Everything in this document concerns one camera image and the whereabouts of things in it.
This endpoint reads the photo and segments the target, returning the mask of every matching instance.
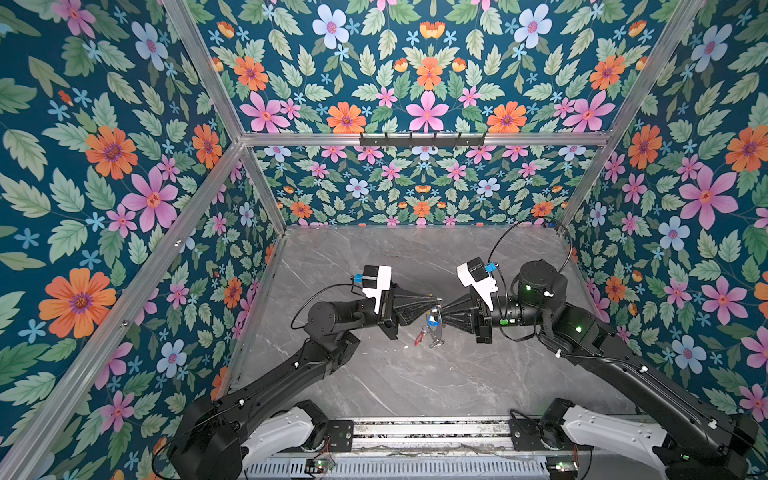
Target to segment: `cable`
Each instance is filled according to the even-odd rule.
[[[568,235],[568,255],[565,256],[565,261],[563,262],[562,266],[558,270],[558,273],[562,272],[563,269],[565,268],[565,266],[568,265],[568,260],[571,258],[571,251],[573,249],[573,243],[574,243],[573,242],[573,237],[571,237],[571,232],[568,231],[568,228],[560,220],[558,220],[558,219],[556,219],[556,218],[554,218],[554,217],[552,217],[550,215],[544,215],[543,217],[533,217],[532,215],[528,215],[523,220],[520,220],[517,223],[515,223],[514,225],[512,225],[511,227],[509,227],[504,233],[502,233],[502,235],[498,238],[498,240],[496,240],[496,245],[494,245],[493,248],[491,248],[491,253],[488,254],[488,262],[487,263],[491,262],[491,257],[493,257],[493,253],[496,251],[496,247],[498,247],[498,245],[502,242],[504,237],[506,237],[507,233],[509,233],[513,228],[515,228],[516,226],[520,225],[521,223],[527,221],[530,218],[550,218],[551,219],[551,223],[556,223]]]
[[[581,477],[579,480],[584,480],[587,478],[587,475],[589,475],[589,469],[592,468],[592,452],[594,451],[594,447],[589,450],[589,464],[587,464],[587,470],[584,471],[584,476]]]
[[[293,326],[293,324],[296,322],[296,319],[299,318],[299,313],[301,313],[301,311],[304,310],[306,308],[306,306],[309,305],[312,300],[317,298],[318,295],[320,295],[321,293],[325,292],[326,290],[330,290],[330,289],[335,288],[337,286],[352,286],[352,287],[357,286],[359,288],[362,288],[360,285],[357,285],[355,283],[334,283],[333,285],[328,285],[324,289],[320,290],[318,293],[315,293],[314,295],[312,295],[309,300],[304,302],[304,304],[296,312],[296,315],[294,315],[293,318],[291,319],[291,321],[290,321],[290,329],[291,330],[301,330],[302,328],[304,328],[304,325],[302,325],[302,326]],[[353,293],[355,293],[356,295],[363,296],[360,293],[356,293],[356,292],[353,292]]]

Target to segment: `floral wallpaper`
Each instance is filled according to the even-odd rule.
[[[709,1],[576,217],[603,321],[718,409],[768,418],[765,1]],[[768,452],[764,431],[752,472]]]
[[[605,129],[676,4],[221,0],[190,8],[252,131],[512,133]]]
[[[3,456],[229,140],[157,2],[5,2],[0,51],[14,58],[0,74]],[[152,396],[174,390],[178,405],[215,388],[270,251],[243,176],[239,165],[38,478],[132,476],[174,425]]]

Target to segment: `aluminum frame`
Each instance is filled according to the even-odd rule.
[[[56,383],[37,415],[2,459],[0,478],[29,480],[34,475],[37,465],[42,463],[43,457],[48,454],[57,436],[67,427],[80,406],[80,399],[91,391],[96,375],[112,358],[128,327],[144,308],[155,286],[162,281],[179,251],[180,243],[190,236],[242,154],[243,147],[240,144],[232,145],[224,152],[219,163],[210,171],[157,248],[128,284],[125,293]]]
[[[637,81],[632,86],[629,95],[616,113],[611,126],[608,128],[608,143],[598,151],[592,158],[587,171],[581,177],[578,185],[574,189],[571,198],[568,199],[568,206],[565,208],[560,221],[567,227],[576,216],[576,212],[587,200],[592,186],[600,177],[605,164],[616,151],[624,132],[632,125],[640,106],[645,98],[650,94],[651,88],[661,75],[661,71],[667,66],[672,54],[677,50],[683,35],[693,24],[696,15],[699,13],[707,0],[680,0],[677,4],[670,21],[664,27],[659,38],[654,44],[653,50],[648,55],[648,63],[637,76]]]
[[[458,138],[459,134],[449,133],[408,133],[408,134],[387,134],[386,137],[392,141],[400,142],[405,140],[415,140],[411,146],[430,145],[429,141],[438,138],[440,140]],[[472,137],[483,137],[482,134],[468,134]],[[377,140],[384,139],[384,134],[364,134],[364,137],[374,137]],[[484,136],[486,145],[592,145],[602,147],[608,143],[608,135],[602,131],[573,133],[556,132],[552,134],[542,134],[537,132],[517,133],[517,134],[487,134]],[[360,145],[360,135],[355,134],[255,134],[245,133],[241,138],[247,147],[266,147],[268,145],[281,145],[284,147],[295,146],[323,146],[323,145]],[[392,145],[382,142],[382,146]]]

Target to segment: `gray floor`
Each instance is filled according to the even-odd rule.
[[[289,322],[316,291],[348,281],[366,264],[382,264],[392,266],[392,281],[400,286],[447,302],[466,293],[456,266],[485,258],[502,232],[499,227],[291,230],[235,386],[255,380],[301,347],[306,335],[290,330]],[[526,261],[545,258],[560,266],[565,254],[552,229],[519,227],[507,235],[493,260],[512,278]],[[568,265],[564,273],[570,280],[568,301],[591,309],[575,267]],[[341,288],[320,297],[353,298]],[[301,322],[305,319],[302,313]],[[510,407],[539,414],[555,397],[599,412],[634,413],[632,403],[607,383],[556,359],[535,340],[513,343],[496,330],[491,345],[479,345],[474,336],[448,328],[445,345],[414,347],[421,325],[401,327],[399,339],[392,342],[378,329],[358,331],[362,342],[353,359],[296,400],[312,399],[331,417],[505,415]]]

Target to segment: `diagonal metal beam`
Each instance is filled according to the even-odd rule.
[[[184,211],[170,226],[125,289],[125,294],[115,303],[107,317],[85,344],[69,369],[61,377],[37,415],[29,422],[11,450],[0,462],[0,478],[3,480],[30,480],[37,465],[51,451],[59,432],[64,430],[80,406],[80,399],[96,381],[96,375],[112,358],[115,349],[123,341],[128,327],[148,301],[155,286],[162,281],[170,264],[178,254],[179,245],[192,233],[198,220],[210,206],[242,155],[240,144],[230,146],[219,163],[192,196]]]
[[[277,199],[272,193],[269,182],[266,181],[266,174],[261,169],[259,161],[253,153],[253,148],[246,148],[243,152],[242,162],[248,176],[253,180],[253,188],[264,206],[266,215],[270,218],[275,231],[282,237],[286,232],[286,221],[277,207]]]
[[[208,93],[208,97],[210,97],[214,108],[224,123],[227,134],[233,143],[238,141],[240,136],[245,133],[243,124],[240,122],[240,117],[237,115],[237,110],[230,100],[221,77],[214,68],[214,63],[208,54],[208,47],[197,28],[189,5],[187,5],[186,0],[164,0],[163,5],[179,34],[179,38],[181,38],[181,43],[187,49],[192,65],[197,70],[197,74],[200,75],[203,88]]]
[[[467,135],[468,137],[480,137],[485,139],[485,143],[479,142],[477,145],[594,145],[602,147],[608,142],[608,135],[601,131],[587,133],[557,132],[551,134],[517,133],[517,134],[479,134]],[[457,139],[458,134],[437,133],[437,134],[364,134],[366,143],[371,144],[372,140],[381,141],[382,146],[404,146],[415,147],[419,145],[428,146],[432,140],[446,141]],[[242,141],[247,147],[265,147],[267,145],[288,146],[318,146],[318,145],[360,145],[360,135],[355,134],[254,134],[246,133],[242,136]]]
[[[616,147],[618,147],[621,137],[624,136],[624,132],[632,125],[632,121],[640,110],[640,106],[659,79],[661,71],[677,49],[685,32],[693,24],[699,10],[706,3],[707,0],[680,0],[677,4],[670,21],[656,40],[654,49],[648,55],[648,63],[646,63],[640,75],[637,76],[637,81],[632,86],[624,103],[621,104],[619,112],[616,113],[616,117],[608,129],[607,144],[595,154],[587,171],[584,172],[584,176],[581,177],[581,181],[571,195],[568,206],[565,208],[561,218],[561,222],[564,225],[568,225],[573,220],[578,209],[581,208],[594,182],[600,177],[605,164],[616,151]]]

